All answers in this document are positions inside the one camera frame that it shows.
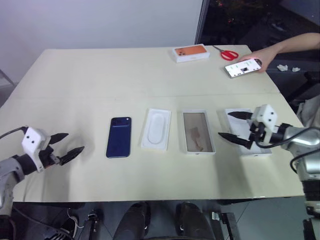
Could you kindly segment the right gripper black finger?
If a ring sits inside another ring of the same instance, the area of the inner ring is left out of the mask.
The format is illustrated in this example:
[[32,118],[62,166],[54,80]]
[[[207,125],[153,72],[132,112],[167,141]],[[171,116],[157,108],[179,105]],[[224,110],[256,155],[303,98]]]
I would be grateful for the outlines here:
[[243,146],[247,149],[251,149],[252,147],[252,142],[250,140],[246,140],[243,138],[238,137],[235,134],[231,134],[231,133],[227,133],[227,132],[219,132],[218,133],[222,138],[224,138],[225,140],[233,143],[233,144],[237,144],[240,146]]
[[232,111],[229,112],[228,115],[240,120],[250,120],[252,118],[253,113],[246,111]]

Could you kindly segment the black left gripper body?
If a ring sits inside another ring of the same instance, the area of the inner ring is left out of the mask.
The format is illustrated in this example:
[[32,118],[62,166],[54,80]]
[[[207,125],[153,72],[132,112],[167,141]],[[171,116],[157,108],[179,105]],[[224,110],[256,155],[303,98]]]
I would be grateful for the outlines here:
[[40,151],[40,161],[45,169],[54,165],[62,165],[61,158],[55,156],[53,152],[54,149],[50,145]]

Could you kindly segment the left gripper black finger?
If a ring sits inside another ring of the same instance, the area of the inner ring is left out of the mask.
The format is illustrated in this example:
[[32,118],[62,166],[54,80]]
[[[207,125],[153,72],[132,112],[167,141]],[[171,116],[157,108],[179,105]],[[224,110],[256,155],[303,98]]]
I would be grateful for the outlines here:
[[68,151],[66,155],[59,158],[59,164],[63,166],[66,163],[72,161],[84,150],[84,148],[84,146],[81,146]]
[[64,133],[64,132],[51,135],[48,144],[49,145],[56,144],[56,143],[60,142],[61,140],[63,140],[64,138],[66,138],[68,135],[69,135],[68,133]]

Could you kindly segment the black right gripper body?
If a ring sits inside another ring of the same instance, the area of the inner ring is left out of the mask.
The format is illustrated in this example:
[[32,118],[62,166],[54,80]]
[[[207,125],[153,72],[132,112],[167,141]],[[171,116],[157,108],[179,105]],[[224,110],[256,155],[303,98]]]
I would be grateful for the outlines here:
[[249,125],[250,135],[248,140],[251,145],[255,143],[259,148],[267,148],[267,145],[263,144],[266,136],[265,124],[263,122],[250,120]]

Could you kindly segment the person's bare hand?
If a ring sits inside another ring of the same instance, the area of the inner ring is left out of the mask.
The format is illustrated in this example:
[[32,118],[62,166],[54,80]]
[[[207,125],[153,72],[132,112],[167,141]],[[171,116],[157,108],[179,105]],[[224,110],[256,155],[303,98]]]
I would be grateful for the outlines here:
[[249,59],[258,59],[261,61],[261,68],[258,70],[259,73],[264,72],[271,61],[275,58],[277,55],[277,51],[271,47],[267,47],[261,50],[254,51],[250,54],[242,56],[238,61],[246,61]]

